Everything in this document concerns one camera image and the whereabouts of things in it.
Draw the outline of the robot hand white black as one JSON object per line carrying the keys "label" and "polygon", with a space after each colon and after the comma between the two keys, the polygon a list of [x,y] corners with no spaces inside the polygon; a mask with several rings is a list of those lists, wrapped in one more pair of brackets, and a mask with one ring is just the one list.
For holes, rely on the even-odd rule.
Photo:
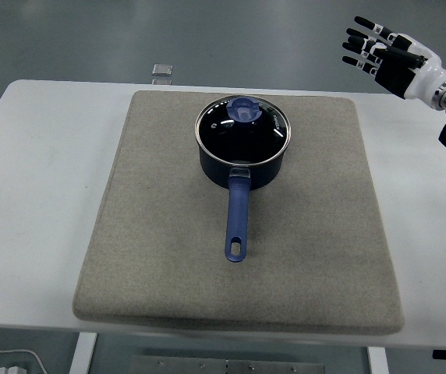
{"label": "robot hand white black", "polygon": [[446,108],[446,69],[435,52],[361,16],[354,21],[365,30],[346,30],[348,40],[342,47],[351,55],[342,58],[344,63],[401,99],[418,99],[438,111]]}

